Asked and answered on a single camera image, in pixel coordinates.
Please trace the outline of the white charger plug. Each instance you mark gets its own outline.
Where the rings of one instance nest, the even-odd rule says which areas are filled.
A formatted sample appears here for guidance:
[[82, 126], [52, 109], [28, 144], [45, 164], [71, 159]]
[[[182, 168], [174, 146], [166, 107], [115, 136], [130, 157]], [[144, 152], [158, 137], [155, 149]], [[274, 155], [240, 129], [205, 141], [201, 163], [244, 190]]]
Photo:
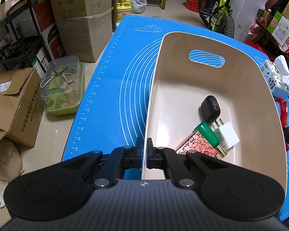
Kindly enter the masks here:
[[220, 118], [215, 121], [215, 124], [216, 128], [213, 132], [219, 139], [219, 144], [217, 148], [222, 157], [225, 157], [228, 153], [228, 150], [233, 148], [237, 143], [239, 143], [240, 139], [230, 122], [225, 123]]

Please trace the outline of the yellow detergent jug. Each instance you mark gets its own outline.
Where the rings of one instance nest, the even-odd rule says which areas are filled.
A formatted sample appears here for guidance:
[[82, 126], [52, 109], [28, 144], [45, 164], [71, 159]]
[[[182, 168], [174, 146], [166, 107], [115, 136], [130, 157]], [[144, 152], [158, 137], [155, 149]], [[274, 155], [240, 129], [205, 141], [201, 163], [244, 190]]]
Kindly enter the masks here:
[[122, 19], [131, 14], [131, 0], [122, 0], [116, 3], [116, 25], [118, 26]]

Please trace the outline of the white tissue box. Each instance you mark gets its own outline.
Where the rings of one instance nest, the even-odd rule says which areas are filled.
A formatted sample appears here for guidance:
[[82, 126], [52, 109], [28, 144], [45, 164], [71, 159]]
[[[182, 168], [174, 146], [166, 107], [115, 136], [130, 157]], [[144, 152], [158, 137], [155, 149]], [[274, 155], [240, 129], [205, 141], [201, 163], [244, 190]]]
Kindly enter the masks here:
[[266, 59], [261, 65], [261, 72], [275, 98], [285, 100], [289, 97], [289, 68], [283, 55], [273, 62]]

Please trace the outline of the green white product box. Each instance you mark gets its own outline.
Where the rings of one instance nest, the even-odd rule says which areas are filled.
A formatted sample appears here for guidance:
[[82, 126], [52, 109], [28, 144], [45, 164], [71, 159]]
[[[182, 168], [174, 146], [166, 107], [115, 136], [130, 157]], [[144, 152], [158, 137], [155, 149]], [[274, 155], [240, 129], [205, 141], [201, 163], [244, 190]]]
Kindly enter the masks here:
[[276, 12], [267, 31], [280, 46], [283, 46], [289, 38], [289, 21], [280, 12]]

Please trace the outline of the red patterned box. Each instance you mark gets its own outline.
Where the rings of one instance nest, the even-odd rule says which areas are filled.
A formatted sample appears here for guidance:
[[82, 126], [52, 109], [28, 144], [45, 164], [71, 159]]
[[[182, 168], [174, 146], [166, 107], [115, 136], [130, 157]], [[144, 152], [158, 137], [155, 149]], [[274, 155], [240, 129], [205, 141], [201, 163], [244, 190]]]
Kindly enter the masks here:
[[205, 139], [198, 131], [192, 132], [177, 148], [176, 153], [185, 155], [188, 151], [197, 151], [199, 153], [216, 157], [218, 151]]

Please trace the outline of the grey handled scissors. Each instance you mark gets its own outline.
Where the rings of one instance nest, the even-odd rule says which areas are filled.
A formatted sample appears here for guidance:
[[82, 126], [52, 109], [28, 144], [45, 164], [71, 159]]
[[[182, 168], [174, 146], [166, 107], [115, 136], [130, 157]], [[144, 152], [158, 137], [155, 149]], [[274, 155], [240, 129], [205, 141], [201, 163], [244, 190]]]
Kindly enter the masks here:
[[57, 72], [55, 69], [53, 70], [55, 73], [51, 76], [46, 77], [45, 79], [42, 80], [40, 83], [40, 88], [46, 87], [53, 79], [57, 77], [62, 77], [67, 84], [71, 84], [74, 82], [74, 75], [71, 73], [66, 73], [65, 71], [69, 68], [69, 66], [66, 66], [63, 68], [60, 72]]

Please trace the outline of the lower cardboard box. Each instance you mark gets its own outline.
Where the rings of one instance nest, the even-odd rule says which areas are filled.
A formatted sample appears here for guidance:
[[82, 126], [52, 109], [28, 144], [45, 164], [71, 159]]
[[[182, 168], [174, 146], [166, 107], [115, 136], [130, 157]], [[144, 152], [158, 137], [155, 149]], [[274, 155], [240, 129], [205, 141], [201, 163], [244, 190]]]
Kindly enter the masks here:
[[94, 63], [113, 35], [112, 10], [57, 23], [67, 55], [75, 55], [82, 62]]

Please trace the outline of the white plastic bag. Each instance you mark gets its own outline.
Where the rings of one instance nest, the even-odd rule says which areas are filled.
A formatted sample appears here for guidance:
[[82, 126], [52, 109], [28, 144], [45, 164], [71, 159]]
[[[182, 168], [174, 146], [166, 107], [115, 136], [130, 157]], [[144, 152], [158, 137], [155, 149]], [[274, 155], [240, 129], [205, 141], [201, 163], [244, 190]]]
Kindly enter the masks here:
[[131, 0], [131, 12], [141, 14], [145, 11], [147, 0]]

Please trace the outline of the green kids bicycle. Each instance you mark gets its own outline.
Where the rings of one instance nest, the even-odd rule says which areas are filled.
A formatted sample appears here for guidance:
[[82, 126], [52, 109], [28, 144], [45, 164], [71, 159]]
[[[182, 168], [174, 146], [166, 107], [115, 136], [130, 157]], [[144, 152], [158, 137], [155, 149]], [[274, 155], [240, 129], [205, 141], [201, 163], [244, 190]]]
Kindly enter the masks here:
[[211, 31], [234, 38], [235, 23], [231, 0], [198, 0], [198, 13], [203, 24]]

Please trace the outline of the black earbuds case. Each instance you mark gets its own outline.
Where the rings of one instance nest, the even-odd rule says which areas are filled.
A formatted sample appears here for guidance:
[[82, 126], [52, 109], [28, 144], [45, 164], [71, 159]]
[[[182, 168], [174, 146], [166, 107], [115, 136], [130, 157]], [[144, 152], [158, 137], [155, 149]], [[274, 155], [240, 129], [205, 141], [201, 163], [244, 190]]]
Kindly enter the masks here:
[[205, 121], [209, 123], [214, 123], [221, 114], [219, 103], [213, 95], [208, 95], [202, 101], [200, 108]]

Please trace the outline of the green plastic cap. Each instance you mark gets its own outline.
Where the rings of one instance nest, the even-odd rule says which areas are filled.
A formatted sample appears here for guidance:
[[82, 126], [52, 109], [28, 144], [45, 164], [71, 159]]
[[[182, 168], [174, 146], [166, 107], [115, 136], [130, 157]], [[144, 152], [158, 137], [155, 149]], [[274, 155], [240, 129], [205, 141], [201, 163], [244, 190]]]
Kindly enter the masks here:
[[202, 121], [194, 130], [200, 132], [213, 148], [216, 148], [219, 145], [219, 138], [205, 121]]

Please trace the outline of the red plastic tongs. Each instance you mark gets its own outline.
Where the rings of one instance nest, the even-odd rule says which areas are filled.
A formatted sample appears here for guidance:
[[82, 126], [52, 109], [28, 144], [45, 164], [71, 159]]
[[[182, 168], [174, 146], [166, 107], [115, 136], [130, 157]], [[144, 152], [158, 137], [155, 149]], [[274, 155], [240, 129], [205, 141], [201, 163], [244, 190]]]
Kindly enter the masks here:
[[289, 127], [288, 127], [288, 123], [287, 123], [287, 119], [288, 119], [288, 107], [287, 107], [287, 102], [283, 100], [283, 98], [275, 98], [274, 99], [275, 102], [278, 103], [279, 107], [280, 107], [280, 122], [281, 122], [281, 126], [282, 126], [282, 130], [283, 130], [283, 135], [285, 137], [285, 150], [288, 151], [289, 150]]

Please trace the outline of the green clear lidded container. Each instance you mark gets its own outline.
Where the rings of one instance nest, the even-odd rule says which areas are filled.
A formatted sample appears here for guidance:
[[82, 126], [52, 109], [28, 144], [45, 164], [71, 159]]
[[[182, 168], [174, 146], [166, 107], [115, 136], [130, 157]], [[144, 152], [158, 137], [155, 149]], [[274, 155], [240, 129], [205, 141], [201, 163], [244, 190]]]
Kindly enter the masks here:
[[69, 68], [65, 72], [74, 75], [74, 82], [67, 84], [62, 77], [57, 77], [42, 88], [40, 94], [44, 110], [55, 116], [75, 114], [84, 95], [84, 64], [75, 55], [52, 60], [46, 77], [53, 75], [54, 69], [60, 72], [66, 66]]

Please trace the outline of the beige plastic storage bin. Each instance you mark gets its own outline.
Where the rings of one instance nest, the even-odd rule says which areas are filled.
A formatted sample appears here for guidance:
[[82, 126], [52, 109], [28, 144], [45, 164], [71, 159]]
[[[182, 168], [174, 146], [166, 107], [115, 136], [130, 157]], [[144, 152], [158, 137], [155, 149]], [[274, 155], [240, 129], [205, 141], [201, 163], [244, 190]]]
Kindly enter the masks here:
[[201, 125], [220, 138], [218, 158], [287, 189], [282, 126], [256, 61], [220, 40], [170, 32], [153, 72], [145, 140], [178, 151]]

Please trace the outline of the white freezer cabinet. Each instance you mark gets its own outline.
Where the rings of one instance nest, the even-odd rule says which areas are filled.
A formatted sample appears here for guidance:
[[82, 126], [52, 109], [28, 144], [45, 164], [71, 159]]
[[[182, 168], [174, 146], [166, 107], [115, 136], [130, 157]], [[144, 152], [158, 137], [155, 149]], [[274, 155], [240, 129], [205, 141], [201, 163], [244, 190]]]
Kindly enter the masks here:
[[231, 0], [232, 18], [235, 23], [234, 39], [245, 43], [252, 39], [250, 26], [257, 17], [259, 9], [263, 9], [267, 0]]

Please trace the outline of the red bucket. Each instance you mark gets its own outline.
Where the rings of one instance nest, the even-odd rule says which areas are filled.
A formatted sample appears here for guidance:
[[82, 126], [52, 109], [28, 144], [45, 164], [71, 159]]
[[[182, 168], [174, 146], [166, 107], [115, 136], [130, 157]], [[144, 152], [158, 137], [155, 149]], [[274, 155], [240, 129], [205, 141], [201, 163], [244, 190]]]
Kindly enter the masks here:
[[192, 12], [198, 12], [198, 1], [199, 0], [186, 0], [185, 7], [192, 11]]

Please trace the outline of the open cardboard box on floor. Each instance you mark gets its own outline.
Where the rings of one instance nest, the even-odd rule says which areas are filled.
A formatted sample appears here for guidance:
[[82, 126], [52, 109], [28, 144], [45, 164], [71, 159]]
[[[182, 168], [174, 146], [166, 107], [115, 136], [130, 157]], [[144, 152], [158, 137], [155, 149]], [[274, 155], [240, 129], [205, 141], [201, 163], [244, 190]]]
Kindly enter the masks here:
[[0, 73], [0, 141], [35, 146], [44, 111], [41, 82], [34, 68]]

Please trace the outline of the black metal rack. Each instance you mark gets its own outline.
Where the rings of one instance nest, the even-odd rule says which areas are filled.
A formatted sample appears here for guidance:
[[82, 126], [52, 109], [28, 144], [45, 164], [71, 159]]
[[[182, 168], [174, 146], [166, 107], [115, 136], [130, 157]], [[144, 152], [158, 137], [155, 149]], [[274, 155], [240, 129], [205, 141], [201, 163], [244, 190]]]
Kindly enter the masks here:
[[34, 67], [46, 73], [50, 61], [31, 0], [19, 0], [0, 20], [0, 64], [11, 71]]

